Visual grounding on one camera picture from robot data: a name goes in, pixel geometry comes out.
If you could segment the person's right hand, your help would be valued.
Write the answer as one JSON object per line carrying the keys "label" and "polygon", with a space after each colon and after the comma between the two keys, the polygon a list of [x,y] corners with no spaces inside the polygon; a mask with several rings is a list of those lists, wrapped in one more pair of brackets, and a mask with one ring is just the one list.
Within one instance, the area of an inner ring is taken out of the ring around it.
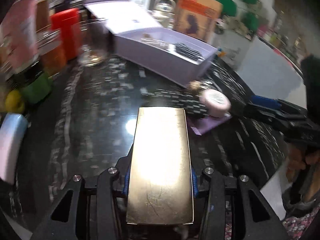
{"label": "person's right hand", "polygon": [[305,155],[302,150],[293,144],[289,144],[288,165],[286,168],[287,180],[293,182],[298,171],[306,169],[307,165],[315,165],[317,162],[319,162],[319,151]]}

